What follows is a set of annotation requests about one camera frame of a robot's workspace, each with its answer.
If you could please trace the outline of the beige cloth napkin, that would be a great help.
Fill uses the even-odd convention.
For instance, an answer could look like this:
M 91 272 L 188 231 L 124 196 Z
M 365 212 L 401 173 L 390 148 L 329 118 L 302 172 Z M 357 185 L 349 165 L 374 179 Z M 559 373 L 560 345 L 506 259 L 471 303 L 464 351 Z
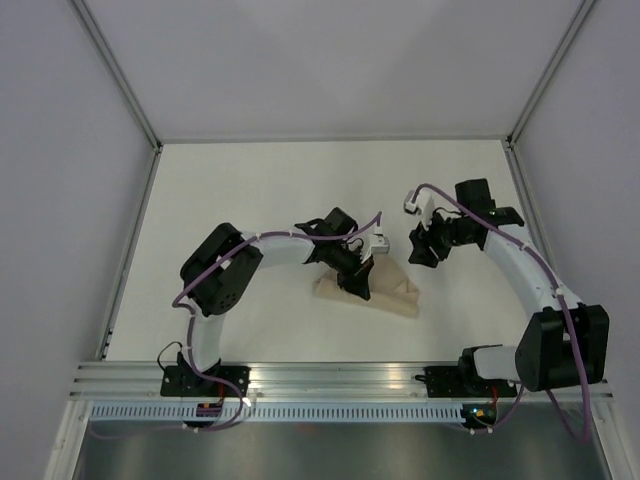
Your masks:
M 406 318 L 419 316 L 420 291 L 405 270 L 389 255 L 374 256 L 369 275 L 371 297 L 363 300 L 339 288 L 337 273 L 328 270 L 312 287 L 317 298 L 379 310 Z

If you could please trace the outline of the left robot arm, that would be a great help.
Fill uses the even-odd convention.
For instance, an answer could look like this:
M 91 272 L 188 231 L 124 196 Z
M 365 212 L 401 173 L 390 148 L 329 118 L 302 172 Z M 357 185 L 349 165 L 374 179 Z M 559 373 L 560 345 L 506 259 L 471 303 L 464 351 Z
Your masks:
M 343 291 L 371 298 L 373 254 L 352 250 L 349 240 L 381 223 L 381 215 L 360 227 L 336 207 L 324 218 L 297 223 L 288 230 L 246 233 L 226 222 L 218 225 L 180 269 L 183 291 L 172 302 L 190 314 L 183 355 L 189 366 L 184 385 L 206 396 L 218 384 L 214 368 L 221 360 L 220 339 L 226 314 L 241 300 L 255 273 L 281 265 L 322 263 L 337 274 Z

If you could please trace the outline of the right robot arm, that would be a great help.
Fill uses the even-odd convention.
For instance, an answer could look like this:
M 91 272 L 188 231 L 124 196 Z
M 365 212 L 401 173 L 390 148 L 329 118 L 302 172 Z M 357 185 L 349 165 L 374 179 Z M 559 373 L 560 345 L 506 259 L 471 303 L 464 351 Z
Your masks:
M 475 245 L 500 269 L 529 321 L 515 346 L 489 345 L 463 351 L 456 371 L 459 388 L 478 395 L 492 381 L 523 384 L 532 392 L 599 383 L 604 378 L 610 320 L 600 305 L 573 293 L 534 247 L 515 208 L 497 206 L 485 179 L 456 184 L 443 216 L 422 184 L 404 201 L 419 223 L 409 234 L 409 261 L 435 268 L 455 247 Z

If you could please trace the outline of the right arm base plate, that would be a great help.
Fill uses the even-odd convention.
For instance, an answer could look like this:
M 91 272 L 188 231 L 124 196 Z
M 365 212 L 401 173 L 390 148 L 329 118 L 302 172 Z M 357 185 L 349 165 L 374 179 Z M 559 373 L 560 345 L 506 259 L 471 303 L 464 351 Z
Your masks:
M 428 366 L 424 368 L 424 379 L 429 398 L 515 398 L 517 389 L 505 380 L 485 380 L 480 377 L 467 378 L 455 366 Z

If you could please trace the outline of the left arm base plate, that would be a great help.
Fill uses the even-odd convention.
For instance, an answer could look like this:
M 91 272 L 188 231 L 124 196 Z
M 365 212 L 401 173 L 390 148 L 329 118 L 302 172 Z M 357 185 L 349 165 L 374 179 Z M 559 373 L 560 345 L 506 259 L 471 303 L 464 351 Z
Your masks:
M 245 365 L 222 365 L 206 372 L 233 384 L 245 395 L 250 383 L 251 369 Z M 168 366 L 165 368 L 161 387 L 161 397 L 175 398 L 237 398 L 238 393 L 225 383 L 206 380 L 196 375 L 188 366 Z

